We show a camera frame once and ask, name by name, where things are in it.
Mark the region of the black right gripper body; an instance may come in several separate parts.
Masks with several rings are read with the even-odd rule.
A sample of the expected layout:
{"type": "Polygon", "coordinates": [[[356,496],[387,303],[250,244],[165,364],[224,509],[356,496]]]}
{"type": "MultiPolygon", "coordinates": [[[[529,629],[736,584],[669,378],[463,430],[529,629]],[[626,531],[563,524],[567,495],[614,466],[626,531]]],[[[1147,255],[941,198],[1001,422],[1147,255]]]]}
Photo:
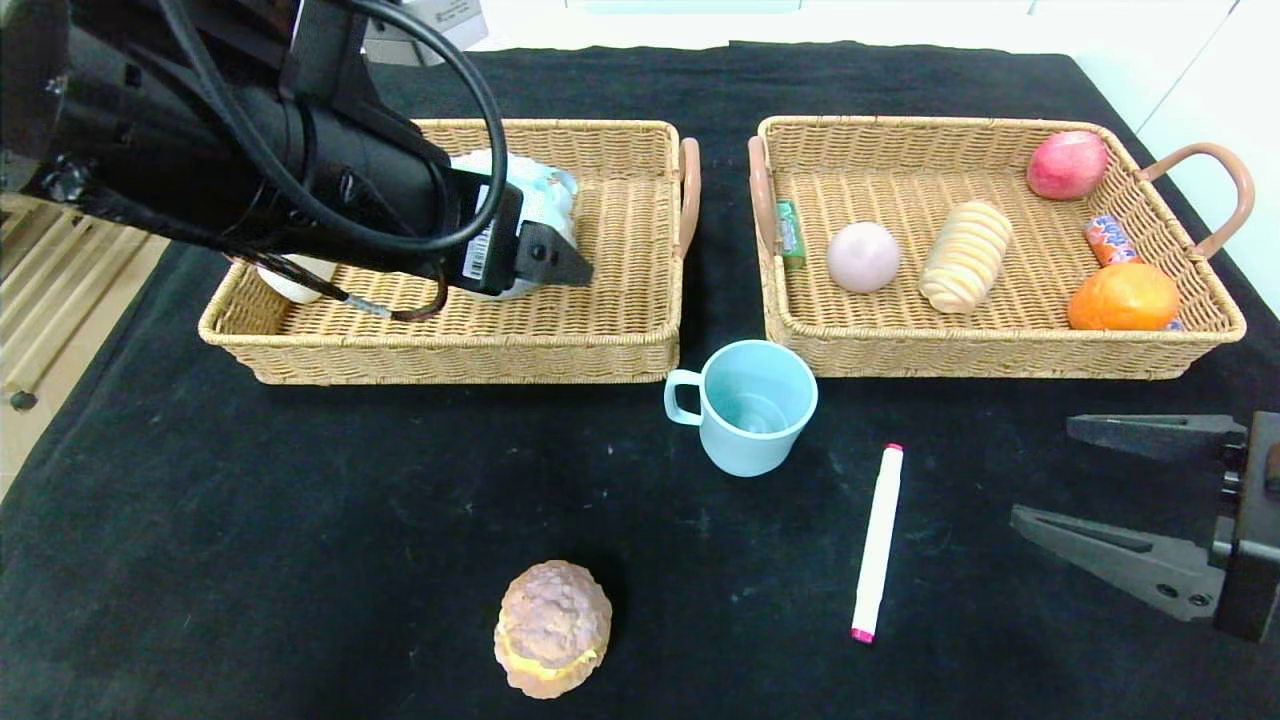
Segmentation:
{"type": "Polygon", "coordinates": [[[1277,615],[1279,415],[1257,411],[1245,439],[1225,445],[1220,497],[1228,515],[1215,527],[1212,560],[1224,570],[1215,628],[1243,641],[1265,642],[1277,615]]]}

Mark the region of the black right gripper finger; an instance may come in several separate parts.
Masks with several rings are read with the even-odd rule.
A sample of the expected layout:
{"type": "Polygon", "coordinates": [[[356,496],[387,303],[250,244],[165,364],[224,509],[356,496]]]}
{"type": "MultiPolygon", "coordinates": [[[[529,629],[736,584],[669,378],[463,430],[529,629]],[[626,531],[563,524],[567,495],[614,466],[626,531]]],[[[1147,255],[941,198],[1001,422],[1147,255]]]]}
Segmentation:
{"type": "Polygon", "coordinates": [[[1161,462],[1216,462],[1248,429],[1230,415],[1083,414],[1066,419],[1080,442],[1161,462]]]}
{"type": "Polygon", "coordinates": [[[1024,539],[1180,621],[1213,618],[1225,571],[1188,539],[1129,530],[1015,505],[1024,539]]]}

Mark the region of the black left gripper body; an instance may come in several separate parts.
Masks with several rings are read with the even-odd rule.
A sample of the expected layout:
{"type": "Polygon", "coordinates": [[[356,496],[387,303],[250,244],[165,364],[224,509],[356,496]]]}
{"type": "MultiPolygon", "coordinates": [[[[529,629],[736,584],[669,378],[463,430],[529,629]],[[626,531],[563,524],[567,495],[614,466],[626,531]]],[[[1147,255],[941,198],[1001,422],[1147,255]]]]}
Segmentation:
{"type": "MultiPolygon", "coordinates": [[[[388,234],[451,234],[483,209],[492,190],[490,174],[490,149],[454,155],[447,167],[430,164],[424,178],[411,179],[404,187],[356,173],[355,219],[388,234]]],[[[495,215],[475,236],[416,259],[379,258],[367,268],[445,279],[483,297],[498,297],[515,287],[522,209],[524,191],[509,178],[495,215]]]]}

